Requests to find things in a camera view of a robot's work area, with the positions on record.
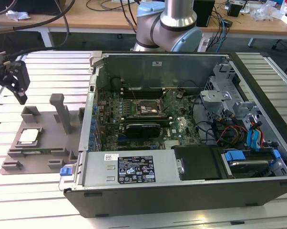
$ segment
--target electronic device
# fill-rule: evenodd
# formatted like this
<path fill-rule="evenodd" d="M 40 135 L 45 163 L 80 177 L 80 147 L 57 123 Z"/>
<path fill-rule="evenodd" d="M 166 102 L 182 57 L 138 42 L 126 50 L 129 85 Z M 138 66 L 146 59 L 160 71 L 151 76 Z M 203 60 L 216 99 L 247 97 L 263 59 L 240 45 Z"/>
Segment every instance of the electronic device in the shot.
<path fill-rule="evenodd" d="M 194 52 L 202 31 L 196 27 L 193 0 L 150 1 L 137 8 L 136 44 L 133 51 Z"/>
<path fill-rule="evenodd" d="M 238 17 L 240 10 L 243 8 L 243 6 L 244 6 L 243 1 L 230 1 L 227 10 L 227 15 L 231 17 Z"/>
<path fill-rule="evenodd" d="M 196 26 L 207 27 L 215 5 L 215 0 L 195 0 L 193 10 L 196 12 Z"/>
<path fill-rule="evenodd" d="M 77 163 L 59 183 L 82 216 L 260 206 L 287 193 L 287 124 L 236 53 L 96 51 L 90 63 Z"/>

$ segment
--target black plastic cover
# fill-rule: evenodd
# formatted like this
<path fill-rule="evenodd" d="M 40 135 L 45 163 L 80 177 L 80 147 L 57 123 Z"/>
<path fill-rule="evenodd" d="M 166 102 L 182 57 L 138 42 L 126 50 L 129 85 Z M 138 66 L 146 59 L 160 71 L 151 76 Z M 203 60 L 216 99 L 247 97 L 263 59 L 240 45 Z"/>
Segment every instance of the black plastic cover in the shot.
<path fill-rule="evenodd" d="M 176 159 L 182 161 L 184 173 L 181 180 L 228 179 L 218 146 L 187 145 L 174 148 Z"/>

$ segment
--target sticker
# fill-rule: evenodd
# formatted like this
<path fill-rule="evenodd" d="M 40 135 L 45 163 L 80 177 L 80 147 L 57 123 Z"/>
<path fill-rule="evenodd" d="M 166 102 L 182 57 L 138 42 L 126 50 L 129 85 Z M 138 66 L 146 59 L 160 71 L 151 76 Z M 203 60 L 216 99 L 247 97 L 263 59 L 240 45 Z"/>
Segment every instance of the sticker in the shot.
<path fill-rule="evenodd" d="M 119 157 L 119 154 L 105 154 L 104 160 L 105 161 L 117 161 Z"/>
<path fill-rule="evenodd" d="M 161 67 L 162 64 L 163 64 L 163 62 L 161 62 L 161 61 L 153 61 L 152 62 L 152 66 L 153 67 Z"/>
<path fill-rule="evenodd" d="M 153 157 L 119 157 L 118 182 L 120 184 L 156 182 Z"/>

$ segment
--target white label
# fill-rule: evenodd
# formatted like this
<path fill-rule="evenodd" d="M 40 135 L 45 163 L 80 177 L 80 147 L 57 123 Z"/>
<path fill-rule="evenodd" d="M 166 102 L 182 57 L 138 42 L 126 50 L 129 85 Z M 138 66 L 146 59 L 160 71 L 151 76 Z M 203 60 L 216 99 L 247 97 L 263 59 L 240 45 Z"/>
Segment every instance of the white label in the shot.
<path fill-rule="evenodd" d="M 105 161 L 117 161 L 119 157 L 119 154 L 105 154 L 104 160 Z"/>
<path fill-rule="evenodd" d="M 152 66 L 153 67 L 161 67 L 162 64 L 163 64 L 163 62 L 161 62 L 161 61 L 153 61 L 152 62 Z"/>

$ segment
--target table leg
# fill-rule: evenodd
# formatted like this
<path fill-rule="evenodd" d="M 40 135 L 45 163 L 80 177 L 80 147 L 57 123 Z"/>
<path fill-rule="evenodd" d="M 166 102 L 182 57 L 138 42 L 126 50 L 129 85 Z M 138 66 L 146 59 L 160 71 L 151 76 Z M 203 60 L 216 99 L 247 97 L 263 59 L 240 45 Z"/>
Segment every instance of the table leg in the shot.
<path fill-rule="evenodd" d="M 250 47 L 250 48 L 253 47 L 255 41 L 256 41 L 256 38 L 251 38 L 251 39 L 249 40 L 249 43 L 247 44 L 248 47 Z"/>
<path fill-rule="evenodd" d="M 213 35 L 213 33 L 211 33 L 211 32 L 203 32 L 201 42 L 199 44 L 199 47 L 197 48 L 198 52 L 206 52 L 209 40 L 212 37 L 212 35 Z"/>
<path fill-rule="evenodd" d="M 41 33 L 43 42 L 45 44 L 45 47 L 52 47 L 54 46 L 53 40 L 52 40 L 52 36 L 51 33 L 49 32 L 48 28 L 41 28 L 41 30 L 39 31 Z"/>

